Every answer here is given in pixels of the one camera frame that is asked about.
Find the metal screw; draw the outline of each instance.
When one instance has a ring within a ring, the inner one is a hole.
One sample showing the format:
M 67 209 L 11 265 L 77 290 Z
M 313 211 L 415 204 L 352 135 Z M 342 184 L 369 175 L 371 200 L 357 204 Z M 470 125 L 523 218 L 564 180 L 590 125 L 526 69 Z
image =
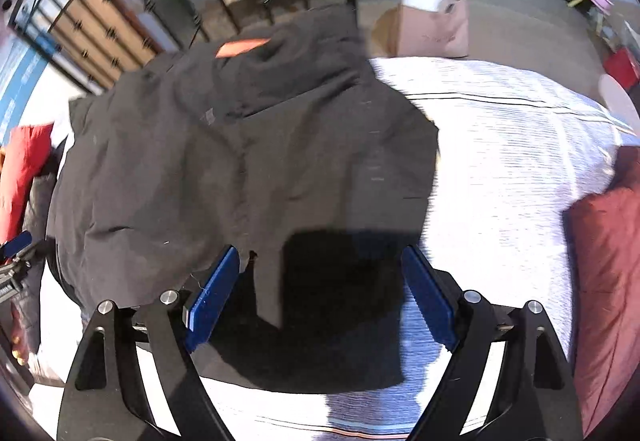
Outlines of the metal screw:
M 529 307 L 529 311 L 535 315 L 542 313 L 542 304 L 537 300 L 531 300 L 529 304 L 527 304 L 527 307 Z
M 98 304 L 98 312 L 101 315 L 106 315 L 113 309 L 113 302 L 111 300 L 104 300 Z
M 478 291 L 465 291 L 465 300 L 470 302 L 471 304 L 477 304 L 482 300 L 482 297 L 478 293 Z
M 178 300 L 178 292 L 172 289 L 170 289 L 169 291 L 165 291 L 160 295 L 160 302 L 162 302 L 165 306 L 173 304 L 176 300 Z

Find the black jacket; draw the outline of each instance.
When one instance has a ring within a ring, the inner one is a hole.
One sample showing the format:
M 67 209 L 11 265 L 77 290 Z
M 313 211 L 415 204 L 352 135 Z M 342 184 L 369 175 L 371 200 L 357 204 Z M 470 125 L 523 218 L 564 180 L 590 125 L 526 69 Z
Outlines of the black jacket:
M 399 383 L 398 255 L 422 231 L 437 129 L 376 79 L 347 8 L 242 38 L 269 41 L 164 55 L 76 102 L 49 221 L 60 272 L 89 310 L 134 306 L 230 243 L 248 270 L 194 354 L 201 374 Z

